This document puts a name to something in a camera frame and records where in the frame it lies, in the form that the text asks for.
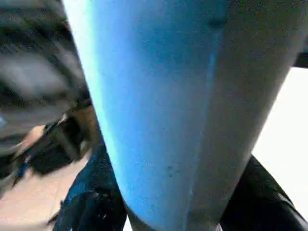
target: light blue tube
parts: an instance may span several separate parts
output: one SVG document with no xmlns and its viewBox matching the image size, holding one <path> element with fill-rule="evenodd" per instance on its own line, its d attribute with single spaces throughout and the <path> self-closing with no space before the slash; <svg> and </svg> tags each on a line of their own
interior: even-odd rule
<svg viewBox="0 0 308 231">
<path fill-rule="evenodd" d="M 257 73 L 214 78 L 227 1 L 64 3 L 125 203 L 158 231 L 215 230 L 272 102 L 252 103 Z"/>
</svg>

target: blue cylinder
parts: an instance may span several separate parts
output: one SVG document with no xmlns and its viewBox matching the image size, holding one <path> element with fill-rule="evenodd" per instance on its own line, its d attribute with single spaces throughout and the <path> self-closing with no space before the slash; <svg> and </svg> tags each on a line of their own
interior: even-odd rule
<svg viewBox="0 0 308 231">
<path fill-rule="evenodd" d="M 250 30 L 281 23 L 254 19 L 269 3 L 64 3 L 126 205 L 158 231 L 215 230 L 299 46 L 280 52 L 273 33 L 269 55 L 253 47 L 266 33 Z M 256 72 L 246 59 L 269 65 Z"/>
</svg>

